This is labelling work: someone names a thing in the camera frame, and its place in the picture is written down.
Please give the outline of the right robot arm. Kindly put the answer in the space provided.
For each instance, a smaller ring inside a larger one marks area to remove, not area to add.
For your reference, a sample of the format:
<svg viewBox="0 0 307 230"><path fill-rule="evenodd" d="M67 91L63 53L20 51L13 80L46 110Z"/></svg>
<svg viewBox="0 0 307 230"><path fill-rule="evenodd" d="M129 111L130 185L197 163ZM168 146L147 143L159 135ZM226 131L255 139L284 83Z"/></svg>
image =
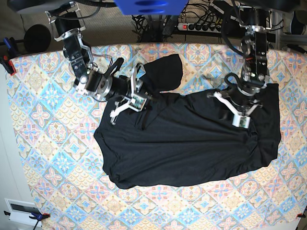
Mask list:
<svg viewBox="0 0 307 230"><path fill-rule="evenodd" d="M55 40L63 41L63 54L70 61L75 74L74 87L79 94L90 96L98 102L113 101L115 107L109 115L113 125L120 113L145 109L152 96L137 77L143 65L138 63L128 75L120 75L124 59L119 57L110 61L106 71L102 71L94 62L90 46L83 41L85 17L77 2L62 3L55 10L47 11L46 15L52 30L56 32Z"/></svg>

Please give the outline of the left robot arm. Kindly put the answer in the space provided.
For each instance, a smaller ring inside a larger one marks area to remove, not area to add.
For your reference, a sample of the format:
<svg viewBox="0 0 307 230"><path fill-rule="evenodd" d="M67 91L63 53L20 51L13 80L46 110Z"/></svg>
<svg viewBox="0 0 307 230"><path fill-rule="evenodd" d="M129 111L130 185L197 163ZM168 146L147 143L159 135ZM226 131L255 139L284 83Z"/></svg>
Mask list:
<svg viewBox="0 0 307 230"><path fill-rule="evenodd" d="M271 111L278 102L276 87L269 83L267 67L267 31L272 27L269 12L245 6L247 15L242 17L240 8L233 4L232 8L224 12L221 35L227 46L243 58L241 73L226 74L224 82L227 88L208 96L219 104L219 118L232 119L233 122L247 122L253 113L258 114L260 109ZM240 48L234 47L227 35L232 13L238 19L239 28L245 31Z"/></svg>

